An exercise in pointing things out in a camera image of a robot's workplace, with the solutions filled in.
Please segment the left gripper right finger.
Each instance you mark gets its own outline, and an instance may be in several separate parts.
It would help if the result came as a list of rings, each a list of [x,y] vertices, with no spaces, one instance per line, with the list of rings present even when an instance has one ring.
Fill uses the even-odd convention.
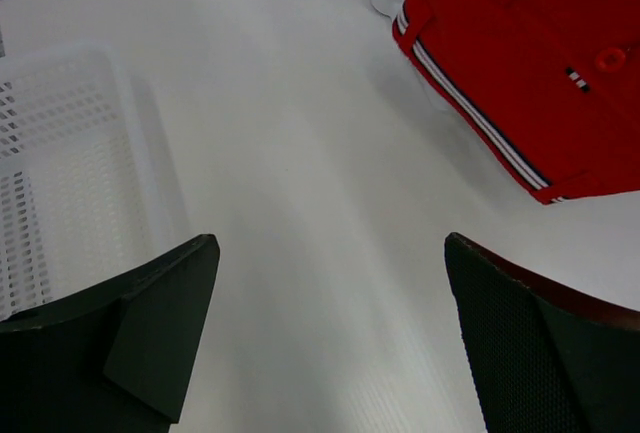
[[[639,313],[459,234],[446,272],[489,432],[636,432]]]

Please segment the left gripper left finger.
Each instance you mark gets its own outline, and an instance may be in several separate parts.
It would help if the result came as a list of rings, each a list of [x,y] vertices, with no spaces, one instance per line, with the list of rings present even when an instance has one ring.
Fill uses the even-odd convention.
[[[1,324],[4,432],[167,432],[179,422],[220,259],[201,234]]]

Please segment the red trousers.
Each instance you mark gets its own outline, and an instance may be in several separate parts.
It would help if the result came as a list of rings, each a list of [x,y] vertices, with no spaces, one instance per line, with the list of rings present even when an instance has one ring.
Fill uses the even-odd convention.
[[[639,188],[639,0],[405,0],[393,36],[538,202]]]

